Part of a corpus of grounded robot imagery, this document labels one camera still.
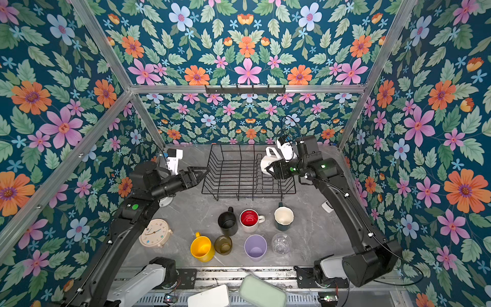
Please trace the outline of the white ceramic mug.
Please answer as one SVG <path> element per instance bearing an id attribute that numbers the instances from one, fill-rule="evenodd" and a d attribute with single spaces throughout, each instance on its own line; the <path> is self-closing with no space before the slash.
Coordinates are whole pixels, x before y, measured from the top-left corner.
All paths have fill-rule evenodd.
<path id="1" fill-rule="evenodd" d="M 265 150 L 265 156 L 262 158 L 260 167 L 262 173 L 268 176 L 272 176 L 272 164 L 276 161 L 282 160 L 281 154 L 278 152 L 275 147 L 267 147 Z"/>

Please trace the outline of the yellow mug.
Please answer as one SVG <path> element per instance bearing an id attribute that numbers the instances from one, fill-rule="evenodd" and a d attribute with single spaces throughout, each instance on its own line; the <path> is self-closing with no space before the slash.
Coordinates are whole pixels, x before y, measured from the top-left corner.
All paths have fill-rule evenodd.
<path id="1" fill-rule="evenodd" d="M 211 240 L 199 232 L 195 233 L 190 252 L 195 259 L 202 263 L 210 262 L 215 256 L 215 249 Z"/>

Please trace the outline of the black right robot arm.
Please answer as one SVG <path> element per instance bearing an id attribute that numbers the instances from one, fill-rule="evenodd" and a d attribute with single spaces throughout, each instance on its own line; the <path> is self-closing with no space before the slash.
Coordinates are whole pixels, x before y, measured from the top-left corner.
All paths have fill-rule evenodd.
<path id="1" fill-rule="evenodd" d="M 340 164 L 333 158 L 323 157 L 315 137 L 293 140 L 282 136 L 276 148 L 282 158 L 267 166 L 266 173 L 277 180 L 293 176 L 306 179 L 308 185 L 315 186 L 326 198 L 340 219 L 354 250 L 352 255 L 340 258 L 345 278 L 361 287 L 391 272 L 402 256 L 400 243 L 388 240 L 370 221 Z"/>

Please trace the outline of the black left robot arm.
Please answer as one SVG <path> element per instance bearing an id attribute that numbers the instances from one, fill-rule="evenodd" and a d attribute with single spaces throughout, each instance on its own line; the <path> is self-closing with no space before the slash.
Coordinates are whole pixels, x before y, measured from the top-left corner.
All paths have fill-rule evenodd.
<path id="1" fill-rule="evenodd" d="M 83 275 L 55 306 L 133 306 L 164 282 L 176 281 L 175 261 L 151 261 L 121 287 L 111 286 L 134 243 L 159 209 L 161 199 L 196 187 L 209 172 L 207 167 L 189 166 L 177 174 L 152 161 L 137 165 L 129 175 L 132 192 L 115 213 L 101 248 Z"/>

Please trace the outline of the small white round timer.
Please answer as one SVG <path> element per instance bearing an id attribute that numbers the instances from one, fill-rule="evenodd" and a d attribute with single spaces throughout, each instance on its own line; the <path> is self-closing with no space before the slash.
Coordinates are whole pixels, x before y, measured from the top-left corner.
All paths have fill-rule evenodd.
<path id="1" fill-rule="evenodd" d="M 173 197 L 172 196 L 167 196 L 165 198 L 162 198 L 159 200 L 159 207 L 166 207 L 168 205 L 170 205 L 173 201 Z"/>

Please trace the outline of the dark green mug cream inside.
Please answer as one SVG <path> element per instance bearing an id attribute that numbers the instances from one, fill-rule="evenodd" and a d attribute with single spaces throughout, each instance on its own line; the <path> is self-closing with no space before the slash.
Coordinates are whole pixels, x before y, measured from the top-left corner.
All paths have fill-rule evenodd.
<path id="1" fill-rule="evenodd" d="M 278 208 L 274 211 L 276 228 L 282 232 L 287 231 L 291 227 L 294 217 L 293 210 L 284 206 L 284 204 L 280 202 Z"/>

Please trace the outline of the black mug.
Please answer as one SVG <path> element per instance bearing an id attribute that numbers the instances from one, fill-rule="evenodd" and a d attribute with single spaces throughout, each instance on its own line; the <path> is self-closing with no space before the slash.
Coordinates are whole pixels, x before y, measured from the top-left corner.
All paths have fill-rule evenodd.
<path id="1" fill-rule="evenodd" d="M 228 237 L 234 236 L 238 231 L 239 225 L 233 207 L 228 207 L 226 212 L 220 214 L 217 223 L 223 235 Z"/>

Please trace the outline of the beige alarm clock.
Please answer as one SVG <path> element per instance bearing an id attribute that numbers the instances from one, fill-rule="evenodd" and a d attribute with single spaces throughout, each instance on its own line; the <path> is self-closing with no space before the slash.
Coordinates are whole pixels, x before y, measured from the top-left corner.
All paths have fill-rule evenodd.
<path id="1" fill-rule="evenodd" d="M 140 243 L 147 248 L 162 248 L 170 239 L 173 231 L 167 221 L 153 219 L 139 236 Z"/>

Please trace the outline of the clear glass tumbler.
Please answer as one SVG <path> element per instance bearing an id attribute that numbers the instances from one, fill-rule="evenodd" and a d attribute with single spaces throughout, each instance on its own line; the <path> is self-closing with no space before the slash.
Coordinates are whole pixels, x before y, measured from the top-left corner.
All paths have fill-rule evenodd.
<path id="1" fill-rule="evenodd" d="M 292 248 L 292 240 L 286 234 L 276 234 L 272 238 L 272 249 L 273 252 L 279 255 L 286 255 L 290 253 Z"/>

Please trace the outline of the olive green glass tumbler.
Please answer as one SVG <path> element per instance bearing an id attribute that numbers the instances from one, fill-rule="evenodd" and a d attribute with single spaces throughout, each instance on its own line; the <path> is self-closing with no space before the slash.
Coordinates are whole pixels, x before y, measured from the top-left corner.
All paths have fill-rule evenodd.
<path id="1" fill-rule="evenodd" d="M 229 236 L 222 235 L 214 242 L 214 249 L 220 255 L 228 255 L 233 248 L 233 241 Z"/>

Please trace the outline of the lilac plastic cup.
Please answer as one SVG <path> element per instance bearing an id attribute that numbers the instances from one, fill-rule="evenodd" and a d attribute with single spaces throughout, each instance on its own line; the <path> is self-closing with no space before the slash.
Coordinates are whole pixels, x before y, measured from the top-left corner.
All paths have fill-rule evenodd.
<path id="1" fill-rule="evenodd" d="M 244 251 L 252 261 L 260 261 L 267 253 L 267 241 L 261 235 L 250 235 L 244 243 Z"/>

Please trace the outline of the pale green rectangular box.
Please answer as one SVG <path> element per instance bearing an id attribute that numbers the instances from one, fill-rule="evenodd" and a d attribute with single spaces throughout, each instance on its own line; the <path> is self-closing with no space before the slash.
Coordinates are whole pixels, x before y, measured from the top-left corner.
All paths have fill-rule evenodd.
<path id="1" fill-rule="evenodd" d="M 287 294 L 252 275 L 247 275 L 239 289 L 239 296 L 254 306 L 284 307 L 287 303 Z"/>

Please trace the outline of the white rectangular box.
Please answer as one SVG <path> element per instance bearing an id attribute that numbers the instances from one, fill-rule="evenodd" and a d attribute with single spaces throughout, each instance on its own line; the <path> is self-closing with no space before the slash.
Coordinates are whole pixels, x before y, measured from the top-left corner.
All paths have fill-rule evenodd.
<path id="1" fill-rule="evenodd" d="M 226 307 L 230 304 L 230 293 L 226 285 L 194 294 L 187 300 L 188 307 Z"/>

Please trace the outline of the black wall hook rail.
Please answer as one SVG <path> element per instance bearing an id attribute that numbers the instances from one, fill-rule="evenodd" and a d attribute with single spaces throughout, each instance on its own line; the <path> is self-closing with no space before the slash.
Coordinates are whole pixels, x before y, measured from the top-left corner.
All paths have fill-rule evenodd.
<path id="1" fill-rule="evenodd" d="M 284 94 L 286 93 L 286 86 L 271 86 L 271 85 L 251 85 L 251 86 L 205 86 L 205 93 L 207 94 Z"/>

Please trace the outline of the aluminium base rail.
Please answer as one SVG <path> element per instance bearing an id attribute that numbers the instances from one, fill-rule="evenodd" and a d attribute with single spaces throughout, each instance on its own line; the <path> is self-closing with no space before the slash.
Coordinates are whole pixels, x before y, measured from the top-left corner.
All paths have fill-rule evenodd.
<path id="1" fill-rule="evenodd" d="M 307 274 L 306 271 L 312 271 L 308 267 L 301 267 L 300 270 L 295 270 L 291 266 L 252 266 L 252 267 L 182 267 L 178 268 L 180 277 L 184 277 L 180 287 L 183 289 L 205 290 L 218 285 L 227 285 L 229 289 L 238 289 L 243 279 L 247 275 L 253 275 L 267 283 L 285 289 L 291 292 L 298 291 L 315 291 L 321 290 L 322 287 L 330 286 L 330 289 L 339 287 L 341 290 L 346 290 L 347 283 L 344 280 L 329 281 L 322 287 L 315 281 L 314 277 Z M 116 275 L 113 287 L 118 287 L 124 282 L 129 281 L 141 269 L 139 267 L 124 267 L 120 269 Z M 377 280 L 384 283 L 370 282 L 361 288 L 350 284 L 350 290 L 363 291 L 390 291 L 395 289 L 394 284 L 402 284 L 401 278 L 395 271 L 378 278 Z"/>

